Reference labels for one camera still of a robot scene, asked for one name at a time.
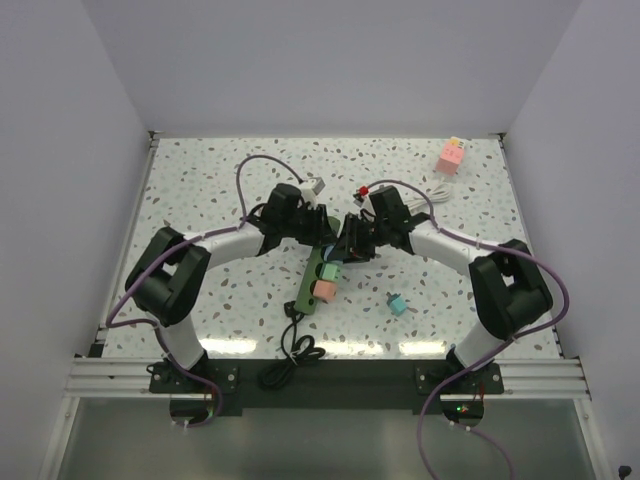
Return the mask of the blue plug cube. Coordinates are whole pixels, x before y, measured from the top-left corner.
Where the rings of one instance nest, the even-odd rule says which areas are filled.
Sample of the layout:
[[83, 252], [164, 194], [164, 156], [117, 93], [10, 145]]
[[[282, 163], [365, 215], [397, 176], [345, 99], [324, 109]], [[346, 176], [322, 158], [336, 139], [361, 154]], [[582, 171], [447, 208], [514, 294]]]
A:
[[334, 251], [334, 245], [327, 246], [324, 249], [323, 259], [325, 261], [335, 261], [337, 259], [337, 256], [333, 253], [333, 251]]

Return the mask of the green plug cube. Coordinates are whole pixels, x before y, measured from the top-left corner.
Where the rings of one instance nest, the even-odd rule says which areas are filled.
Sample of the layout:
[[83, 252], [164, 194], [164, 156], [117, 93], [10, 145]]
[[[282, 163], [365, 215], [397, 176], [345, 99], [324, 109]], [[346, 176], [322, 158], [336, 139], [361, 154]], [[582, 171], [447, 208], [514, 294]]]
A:
[[326, 282], [337, 283], [340, 278], [340, 266], [334, 263], [325, 263], [320, 272], [320, 279]]

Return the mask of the salmon plug cube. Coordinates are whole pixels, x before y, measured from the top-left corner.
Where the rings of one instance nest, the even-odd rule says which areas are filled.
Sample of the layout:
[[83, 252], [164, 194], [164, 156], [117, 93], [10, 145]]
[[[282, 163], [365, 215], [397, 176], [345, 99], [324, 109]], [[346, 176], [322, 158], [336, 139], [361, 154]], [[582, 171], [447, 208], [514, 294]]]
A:
[[337, 293], [337, 284], [326, 280], [317, 280], [313, 287], [313, 296], [322, 301], [332, 302]]

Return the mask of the teal plug cube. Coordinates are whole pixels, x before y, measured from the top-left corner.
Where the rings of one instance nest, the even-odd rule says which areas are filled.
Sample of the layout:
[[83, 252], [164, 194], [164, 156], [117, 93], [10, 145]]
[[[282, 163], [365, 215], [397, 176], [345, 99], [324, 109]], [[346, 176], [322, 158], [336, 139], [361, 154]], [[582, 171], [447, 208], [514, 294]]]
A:
[[389, 310], [395, 316], [402, 315], [408, 309], [406, 301], [397, 293], [388, 293], [386, 303]]

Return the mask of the green power strip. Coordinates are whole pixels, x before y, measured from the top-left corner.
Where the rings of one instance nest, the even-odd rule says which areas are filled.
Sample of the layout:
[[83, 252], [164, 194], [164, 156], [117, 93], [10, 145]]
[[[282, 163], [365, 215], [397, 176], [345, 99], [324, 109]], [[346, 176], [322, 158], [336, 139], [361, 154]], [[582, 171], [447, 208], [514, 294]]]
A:
[[321, 280], [320, 272], [322, 266], [325, 263], [332, 263], [323, 259], [324, 249], [325, 247], [313, 247], [311, 250], [298, 294], [294, 301], [294, 310], [298, 313], [312, 315], [316, 310], [317, 304], [322, 301], [313, 296], [313, 287], [317, 280]]

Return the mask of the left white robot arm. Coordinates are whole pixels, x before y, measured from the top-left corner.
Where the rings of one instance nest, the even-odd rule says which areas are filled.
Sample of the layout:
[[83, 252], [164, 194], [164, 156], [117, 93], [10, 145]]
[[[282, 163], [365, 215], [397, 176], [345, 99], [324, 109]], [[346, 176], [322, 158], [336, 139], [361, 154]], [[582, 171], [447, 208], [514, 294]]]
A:
[[337, 240], [326, 206], [318, 201], [324, 182], [298, 186], [279, 183], [263, 205], [238, 227], [212, 233], [183, 234], [158, 230], [130, 272], [125, 288], [136, 306], [159, 323], [159, 343], [175, 364], [171, 378], [185, 392], [207, 380], [208, 356], [190, 317], [206, 273], [225, 263], [259, 257], [291, 238], [301, 245], [325, 247]]

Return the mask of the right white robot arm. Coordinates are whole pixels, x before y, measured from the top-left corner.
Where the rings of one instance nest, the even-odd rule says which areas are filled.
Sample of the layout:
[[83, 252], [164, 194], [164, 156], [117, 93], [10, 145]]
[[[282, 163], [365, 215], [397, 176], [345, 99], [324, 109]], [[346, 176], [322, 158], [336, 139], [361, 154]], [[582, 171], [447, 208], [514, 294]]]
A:
[[478, 323], [450, 348], [445, 379], [459, 393], [481, 380], [496, 350], [516, 339], [553, 306], [552, 295], [527, 245], [517, 239], [482, 243], [437, 224], [430, 212], [413, 213], [393, 186], [368, 194], [371, 206], [345, 216], [337, 242], [326, 254], [343, 264], [368, 262], [378, 247], [434, 260], [471, 282]]

